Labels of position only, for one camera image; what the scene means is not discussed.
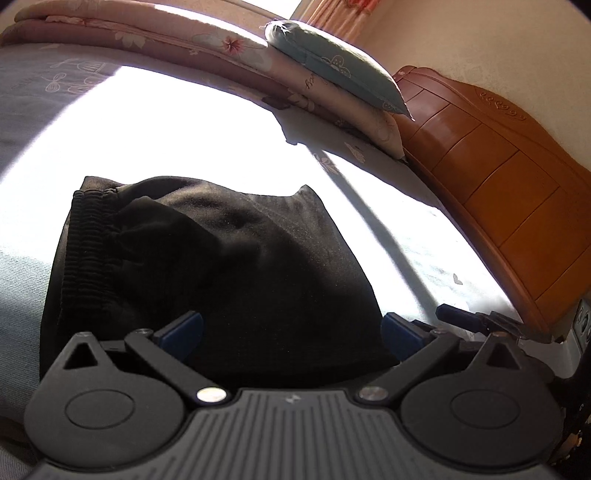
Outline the blue floral bed sheet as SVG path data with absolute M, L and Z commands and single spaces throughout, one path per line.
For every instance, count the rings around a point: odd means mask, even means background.
M 250 194 L 321 196 L 384 308 L 414 313 L 396 268 L 320 164 L 284 142 L 279 119 L 199 71 L 115 50 L 23 44 L 1 52 L 1 104 L 33 134 L 2 154 L 2 342 L 32 345 L 74 189 L 85 176 L 126 183 L 174 175 Z M 120 479 L 461 479 L 422 453 L 385 409 L 345 392 L 250 389 L 190 415 L 180 436 Z

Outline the black track pants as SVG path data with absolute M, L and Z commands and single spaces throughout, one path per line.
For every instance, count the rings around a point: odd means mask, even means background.
M 70 338 L 204 321 L 187 365 L 225 388 L 329 388 L 394 365 L 372 286 L 321 198 L 181 177 L 89 177 L 72 198 L 40 326 L 46 372 Z

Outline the blue floral pillow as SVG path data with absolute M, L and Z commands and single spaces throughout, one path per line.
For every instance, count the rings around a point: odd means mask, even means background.
M 412 116 L 394 78 L 359 48 L 294 20 L 267 23 L 264 34 L 281 53 L 370 105 Z

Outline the pink floral quilt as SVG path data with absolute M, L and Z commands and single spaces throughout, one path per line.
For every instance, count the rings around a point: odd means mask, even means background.
M 139 1 L 40 1 L 21 9 L 3 45 L 66 43 L 128 50 L 241 83 L 301 108 L 332 87 L 263 39 L 228 22 Z

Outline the wooden headboard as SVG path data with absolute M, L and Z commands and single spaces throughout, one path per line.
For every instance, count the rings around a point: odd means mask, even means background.
M 426 67 L 394 75 L 407 159 L 531 329 L 557 337 L 590 291 L 590 172 L 527 112 Z

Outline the beige floral pillow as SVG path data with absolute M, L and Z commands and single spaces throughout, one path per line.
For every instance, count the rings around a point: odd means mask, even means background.
M 405 157 L 398 124 L 391 114 L 370 106 L 276 49 L 266 48 L 266 56 L 271 61 L 267 73 L 287 87 L 291 103 L 310 111 L 323 107 L 361 131 L 394 159 Z

